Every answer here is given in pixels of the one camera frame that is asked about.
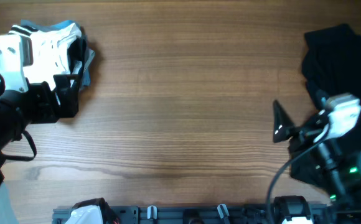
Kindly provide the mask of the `white Puma t-shirt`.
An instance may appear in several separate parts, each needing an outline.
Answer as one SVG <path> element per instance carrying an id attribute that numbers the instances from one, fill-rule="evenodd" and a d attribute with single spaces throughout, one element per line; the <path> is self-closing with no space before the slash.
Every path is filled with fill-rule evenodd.
<path id="1" fill-rule="evenodd" d="M 24 75 L 31 84 L 47 82 L 50 89 L 54 90 L 54 75 L 71 74 L 68 49 L 82 36 L 76 23 L 47 32 L 36 27 L 15 24 L 9 33 L 25 37 L 31 43 L 32 64 L 23 68 Z"/>

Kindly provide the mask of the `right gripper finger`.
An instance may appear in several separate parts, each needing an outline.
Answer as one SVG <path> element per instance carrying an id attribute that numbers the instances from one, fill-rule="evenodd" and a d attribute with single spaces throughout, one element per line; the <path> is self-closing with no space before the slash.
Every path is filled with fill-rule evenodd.
<path id="1" fill-rule="evenodd" d="M 288 140 L 295 134 L 295 124 L 278 100 L 273 101 L 273 115 L 273 142 L 278 143 Z"/>
<path id="2" fill-rule="evenodd" d="M 314 104 L 316 108 L 322 110 L 328 98 L 329 95 L 324 90 L 317 90 L 314 94 Z"/>

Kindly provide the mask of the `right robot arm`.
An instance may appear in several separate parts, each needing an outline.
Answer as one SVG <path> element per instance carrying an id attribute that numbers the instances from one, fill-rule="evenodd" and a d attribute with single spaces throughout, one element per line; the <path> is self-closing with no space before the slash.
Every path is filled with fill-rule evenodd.
<path id="1" fill-rule="evenodd" d="M 268 187 L 268 223 L 361 223 L 361 149 L 346 151 L 337 144 L 357 125 L 360 100 L 344 93 L 323 97 L 321 104 L 317 114 L 296 126 L 281 103 L 273 101 L 273 142 L 288 141 L 289 160 Z M 273 189 L 286 169 L 291 178 L 327 193 L 330 205 L 315 215 L 304 197 L 273 198 Z"/>

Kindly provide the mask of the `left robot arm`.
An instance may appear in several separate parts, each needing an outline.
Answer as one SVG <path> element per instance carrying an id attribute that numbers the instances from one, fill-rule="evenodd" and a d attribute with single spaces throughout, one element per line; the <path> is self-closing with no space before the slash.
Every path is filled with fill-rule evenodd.
<path id="1" fill-rule="evenodd" d="M 7 160 L 29 162 L 37 149 L 26 127 L 30 124 L 56 123 L 60 118 L 72 118 L 78 113 L 81 79 L 78 75 L 54 75 L 56 84 L 27 83 L 28 91 L 4 90 L 0 85 L 0 223 L 15 223 L 1 167 Z M 10 142 L 26 138 L 31 156 L 16 156 L 2 152 Z"/>

